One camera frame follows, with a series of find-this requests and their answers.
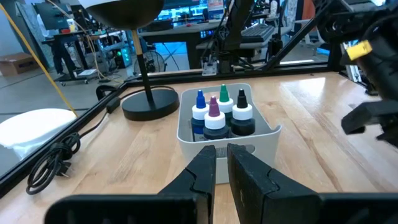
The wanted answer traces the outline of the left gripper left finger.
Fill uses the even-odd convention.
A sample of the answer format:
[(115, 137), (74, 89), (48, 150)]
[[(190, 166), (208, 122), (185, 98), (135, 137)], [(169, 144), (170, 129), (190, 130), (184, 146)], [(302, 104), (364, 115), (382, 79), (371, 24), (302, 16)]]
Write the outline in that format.
[(72, 195), (55, 202), (45, 224), (211, 224), (216, 149), (205, 146), (157, 194)]

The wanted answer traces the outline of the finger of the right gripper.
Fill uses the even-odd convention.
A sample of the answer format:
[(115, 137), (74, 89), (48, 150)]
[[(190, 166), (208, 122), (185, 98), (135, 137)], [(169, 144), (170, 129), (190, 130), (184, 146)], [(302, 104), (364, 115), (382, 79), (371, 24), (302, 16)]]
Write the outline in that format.
[(398, 148), (398, 126), (382, 127), (383, 133), (376, 137), (378, 141), (385, 141)]
[(364, 133), (367, 126), (379, 124), (384, 131), (398, 128), (398, 101), (361, 103), (341, 120), (345, 134)]

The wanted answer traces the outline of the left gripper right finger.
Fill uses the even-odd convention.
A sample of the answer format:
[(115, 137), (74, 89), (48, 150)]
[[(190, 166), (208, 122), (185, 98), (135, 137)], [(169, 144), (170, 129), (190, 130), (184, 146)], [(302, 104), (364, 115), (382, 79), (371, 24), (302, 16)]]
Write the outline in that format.
[(398, 193), (318, 193), (228, 144), (241, 224), (398, 224)]

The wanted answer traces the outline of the large black food colouring bottle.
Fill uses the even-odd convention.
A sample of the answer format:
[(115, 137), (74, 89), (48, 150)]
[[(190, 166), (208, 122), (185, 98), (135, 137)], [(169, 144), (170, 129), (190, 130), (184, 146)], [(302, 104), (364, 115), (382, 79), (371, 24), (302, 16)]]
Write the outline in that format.
[(247, 101), (245, 91), (239, 89), (237, 103), (233, 106), (231, 131), (234, 136), (248, 136), (254, 134), (256, 122), (253, 118), (253, 107)]

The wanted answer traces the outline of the large purple food colouring bottle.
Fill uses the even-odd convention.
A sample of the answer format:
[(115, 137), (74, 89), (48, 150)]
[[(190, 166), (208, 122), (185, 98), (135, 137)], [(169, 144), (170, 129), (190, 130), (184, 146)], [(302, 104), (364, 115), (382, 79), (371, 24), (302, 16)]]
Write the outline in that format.
[(226, 116), (220, 111), (216, 96), (210, 98), (210, 109), (205, 114), (204, 137), (208, 140), (226, 139), (229, 129), (226, 125)]

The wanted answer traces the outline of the large blue food colouring bottle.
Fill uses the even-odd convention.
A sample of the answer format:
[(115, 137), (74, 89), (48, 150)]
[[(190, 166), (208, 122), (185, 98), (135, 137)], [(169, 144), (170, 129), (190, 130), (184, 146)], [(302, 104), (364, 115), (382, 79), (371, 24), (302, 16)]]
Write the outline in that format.
[(192, 106), (192, 127), (193, 142), (206, 141), (204, 137), (205, 115), (209, 112), (210, 106), (205, 101), (202, 90), (197, 91), (196, 104)]

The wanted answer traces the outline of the large green food colouring bottle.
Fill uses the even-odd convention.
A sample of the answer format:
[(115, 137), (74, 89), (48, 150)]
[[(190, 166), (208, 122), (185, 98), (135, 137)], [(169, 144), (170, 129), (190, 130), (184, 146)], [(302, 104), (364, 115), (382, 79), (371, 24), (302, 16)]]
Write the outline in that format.
[(228, 89), (225, 84), (221, 85), (220, 97), (217, 99), (217, 103), (220, 111), (225, 115), (226, 125), (230, 127), (231, 118), (233, 117), (234, 101), (229, 97)]

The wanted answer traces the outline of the grey plastic bin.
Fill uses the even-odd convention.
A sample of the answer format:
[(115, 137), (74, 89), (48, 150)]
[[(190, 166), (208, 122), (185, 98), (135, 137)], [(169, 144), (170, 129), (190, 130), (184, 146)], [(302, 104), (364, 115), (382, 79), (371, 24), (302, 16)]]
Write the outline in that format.
[(252, 100), (252, 89), (247, 83), (234, 83), (226, 86), (229, 96), (236, 100), (238, 91), (243, 89), (247, 101), (253, 107), (253, 118), (256, 122), (256, 131), (250, 136), (238, 138), (218, 139), (209, 141), (194, 141), (191, 127), (192, 106), (196, 103), (197, 89), (188, 89), (180, 96), (180, 111), (178, 116), (177, 139), (180, 143), (182, 155), (185, 162), (189, 164), (193, 158), (207, 145), (214, 145), (216, 148), (216, 183), (227, 184), (229, 182), (227, 144), (246, 146), (247, 150), (269, 166), (274, 166), (274, 159), (277, 152), (279, 136), (282, 126), (275, 128), (269, 126), (261, 112), (256, 108)]

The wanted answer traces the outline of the globe table lamp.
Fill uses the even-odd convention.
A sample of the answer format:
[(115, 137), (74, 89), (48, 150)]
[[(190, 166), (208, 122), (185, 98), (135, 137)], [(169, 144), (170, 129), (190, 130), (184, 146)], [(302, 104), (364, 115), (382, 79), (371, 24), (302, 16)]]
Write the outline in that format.
[(178, 93), (171, 87), (151, 86), (138, 29), (150, 24), (164, 7), (164, 0), (78, 0), (97, 21), (115, 29), (130, 30), (144, 89), (121, 104), (131, 121), (152, 121), (176, 111)]

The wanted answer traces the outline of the black computer keyboard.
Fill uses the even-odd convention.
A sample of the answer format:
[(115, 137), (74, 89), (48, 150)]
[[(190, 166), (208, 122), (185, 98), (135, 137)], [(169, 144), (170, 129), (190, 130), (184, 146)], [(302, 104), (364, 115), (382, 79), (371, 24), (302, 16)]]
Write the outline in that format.
[(264, 42), (274, 33), (275, 27), (267, 24), (255, 24), (241, 32), (242, 43)]

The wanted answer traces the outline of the black floor fan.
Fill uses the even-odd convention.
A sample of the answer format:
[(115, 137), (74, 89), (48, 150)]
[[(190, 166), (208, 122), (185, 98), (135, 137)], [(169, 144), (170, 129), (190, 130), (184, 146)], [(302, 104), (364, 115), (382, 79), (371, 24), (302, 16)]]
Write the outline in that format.
[(167, 64), (158, 52), (149, 50), (143, 53), (147, 73), (165, 72)]

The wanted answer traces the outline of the computer tower green lights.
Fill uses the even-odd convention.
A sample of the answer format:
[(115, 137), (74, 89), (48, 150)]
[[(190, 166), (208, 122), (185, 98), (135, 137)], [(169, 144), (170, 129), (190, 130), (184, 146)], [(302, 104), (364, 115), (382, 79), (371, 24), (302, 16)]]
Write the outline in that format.
[(127, 68), (132, 65), (130, 51), (127, 47), (114, 51), (114, 61), (118, 68)]

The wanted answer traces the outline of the white lined trash bin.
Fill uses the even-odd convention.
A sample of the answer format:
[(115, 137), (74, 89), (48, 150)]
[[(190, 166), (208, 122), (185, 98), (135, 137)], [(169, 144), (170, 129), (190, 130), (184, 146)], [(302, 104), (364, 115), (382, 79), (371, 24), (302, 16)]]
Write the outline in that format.
[(13, 116), (0, 123), (0, 145), (27, 157), (76, 119), (72, 111), (44, 108)]

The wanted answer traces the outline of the cardboard box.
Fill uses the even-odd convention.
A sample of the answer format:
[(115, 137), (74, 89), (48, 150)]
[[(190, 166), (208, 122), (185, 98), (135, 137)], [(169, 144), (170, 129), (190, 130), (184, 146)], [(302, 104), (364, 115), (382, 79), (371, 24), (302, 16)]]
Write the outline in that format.
[(0, 72), (3, 76), (18, 75), (39, 68), (39, 65), (27, 53), (10, 54), (0, 57)]

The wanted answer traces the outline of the small white metal bracket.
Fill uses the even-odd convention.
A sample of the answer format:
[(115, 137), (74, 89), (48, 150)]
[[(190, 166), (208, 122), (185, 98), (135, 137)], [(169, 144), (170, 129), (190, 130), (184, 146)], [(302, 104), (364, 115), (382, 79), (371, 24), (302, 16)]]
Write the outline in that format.
[(217, 74), (218, 68), (217, 61), (214, 62), (203, 62), (202, 63), (202, 75), (205, 76), (214, 76)]

